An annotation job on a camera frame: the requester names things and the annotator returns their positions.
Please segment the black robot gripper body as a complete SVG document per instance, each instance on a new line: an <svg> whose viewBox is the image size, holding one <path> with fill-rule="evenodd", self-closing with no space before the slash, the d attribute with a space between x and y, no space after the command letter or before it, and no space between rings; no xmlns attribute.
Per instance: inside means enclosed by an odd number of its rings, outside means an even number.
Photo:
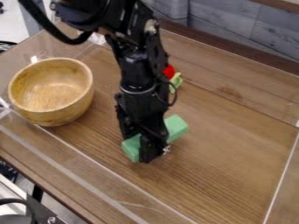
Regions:
<svg viewBox="0 0 299 224"><path fill-rule="evenodd" d="M164 144L170 136L164 124L164 113L175 104L170 101L174 85L164 74L170 64L151 64L144 52L128 52L116 56L120 68L120 92L115 95L116 115L124 139L135 134Z"/></svg>

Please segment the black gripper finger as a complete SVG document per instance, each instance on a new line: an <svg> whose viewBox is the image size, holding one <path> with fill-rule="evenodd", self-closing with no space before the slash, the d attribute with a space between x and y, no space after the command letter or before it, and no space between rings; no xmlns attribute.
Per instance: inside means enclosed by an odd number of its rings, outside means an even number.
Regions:
<svg viewBox="0 0 299 224"><path fill-rule="evenodd" d="M170 144L160 138L140 136L139 160L150 163L159 158L168 150Z"/></svg>

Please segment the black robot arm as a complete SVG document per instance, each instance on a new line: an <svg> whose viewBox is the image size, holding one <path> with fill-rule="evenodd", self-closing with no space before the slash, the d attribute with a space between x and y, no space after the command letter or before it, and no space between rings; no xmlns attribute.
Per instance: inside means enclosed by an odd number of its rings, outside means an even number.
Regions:
<svg viewBox="0 0 299 224"><path fill-rule="evenodd" d="M124 139L139 137L138 160L151 162L164 154L170 132L164 113L176 103L176 87L164 74L170 66L160 25L142 0L51 0L60 21L82 31L70 38L51 22L34 0L18 0L44 30L63 43L79 45L104 30L120 68L116 117Z"/></svg>

